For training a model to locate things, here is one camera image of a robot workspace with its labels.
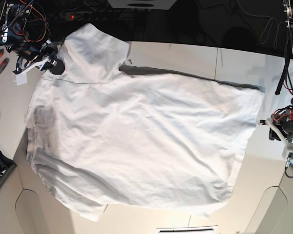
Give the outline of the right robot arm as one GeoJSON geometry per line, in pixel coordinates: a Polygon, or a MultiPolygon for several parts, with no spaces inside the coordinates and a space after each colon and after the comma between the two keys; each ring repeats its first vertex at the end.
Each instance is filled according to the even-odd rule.
{"type": "Polygon", "coordinates": [[[24,75],[33,68],[61,75],[65,66],[43,7],[34,0],[0,0],[0,46],[18,58],[14,74],[24,75]]]}

